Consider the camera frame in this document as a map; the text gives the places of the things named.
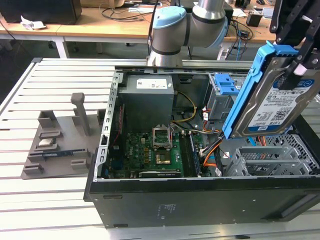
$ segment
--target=gray plastic stand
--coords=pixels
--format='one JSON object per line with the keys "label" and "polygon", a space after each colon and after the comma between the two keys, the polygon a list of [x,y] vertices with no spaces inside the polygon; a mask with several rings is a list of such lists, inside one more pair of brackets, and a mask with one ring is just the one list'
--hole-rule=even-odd
{"label": "gray plastic stand", "polygon": [[85,95],[73,93],[75,116],[56,117],[52,110],[41,111],[31,149],[22,170],[22,179],[69,177],[87,174],[92,155],[99,146],[105,109],[87,115]]}

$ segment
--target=light blue robot joint cap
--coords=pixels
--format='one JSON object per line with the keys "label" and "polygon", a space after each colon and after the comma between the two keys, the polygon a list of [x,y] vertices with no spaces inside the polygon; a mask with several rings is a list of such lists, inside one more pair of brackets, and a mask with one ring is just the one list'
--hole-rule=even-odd
{"label": "light blue robot joint cap", "polygon": [[167,6],[155,12],[153,28],[164,29],[180,22],[187,12],[183,7]]}

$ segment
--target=gray power supply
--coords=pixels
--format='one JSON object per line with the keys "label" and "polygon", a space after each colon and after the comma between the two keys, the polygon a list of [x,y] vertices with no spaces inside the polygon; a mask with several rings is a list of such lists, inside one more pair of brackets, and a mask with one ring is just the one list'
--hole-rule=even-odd
{"label": "gray power supply", "polygon": [[168,126],[174,102],[174,87],[169,75],[130,75],[118,96],[125,104],[127,129],[133,133]]}

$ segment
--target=chip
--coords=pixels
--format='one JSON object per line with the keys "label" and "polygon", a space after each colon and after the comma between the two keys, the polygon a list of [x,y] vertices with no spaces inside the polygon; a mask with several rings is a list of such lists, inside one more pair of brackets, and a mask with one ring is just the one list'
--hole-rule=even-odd
{"label": "chip", "polygon": [[171,154],[167,150],[157,150],[155,154],[155,164],[157,165],[170,165],[171,164]]}

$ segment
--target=table surface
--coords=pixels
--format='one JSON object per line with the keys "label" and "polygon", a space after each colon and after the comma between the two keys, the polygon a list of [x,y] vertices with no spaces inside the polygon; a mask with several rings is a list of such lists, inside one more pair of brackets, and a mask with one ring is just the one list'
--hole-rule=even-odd
{"label": "table surface", "polygon": [[[183,62],[186,66],[204,61]],[[319,239],[320,204],[290,222],[239,223],[226,225],[113,228],[106,230],[93,203],[82,200],[87,177],[22,180],[20,175],[39,125],[41,110],[54,110],[57,117],[73,116],[71,94],[86,94],[87,114],[107,105],[112,66],[139,65],[144,60],[123,59],[43,59],[31,63],[0,106],[0,239],[198,239],[240,234],[259,235],[270,240],[270,233],[283,232],[286,238]],[[315,121],[320,104],[313,100],[304,111],[305,119]]]}
{"label": "table surface", "polygon": [[[258,8],[267,7],[259,4],[254,4]],[[253,5],[249,5],[244,10],[246,14],[252,11]],[[114,17],[124,18],[128,16],[134,16],[138,13],[123,12],[116,14]],[[0,18],[4,26],[12,34],[21,35],[58,35],[58,36],[73,36],[73,37],[106,37],[106,38],[138,38],[147,39],[149,22],[151,20],[151,14],[144,15],[143,21],[137,22],[119,22],[101,15],[98,8],[82,8],[82,14],[78,19],[76,25],[61,25],[61,24],[47,24],[47,28],[39,30],[27,30],[22,27],[19,23],[7,23],[4,18]],[[235,17],[237,21],[242,24],[246,24],[246,17]],[[264,43],[266,40],[274,41],[275,35],[269,32],[269,25],[271,20],[262,18],[259,27],[250,27],[253,31],[253,38],[250,43]],[[239,26],[240,29],[246,29],[244,26]],[[0,26],[0,34],[7,34],[6,30]],[[227,36],[224,38],[225,42],[234,42],[236,40],[236,30],[233,27],[229,28]]]}

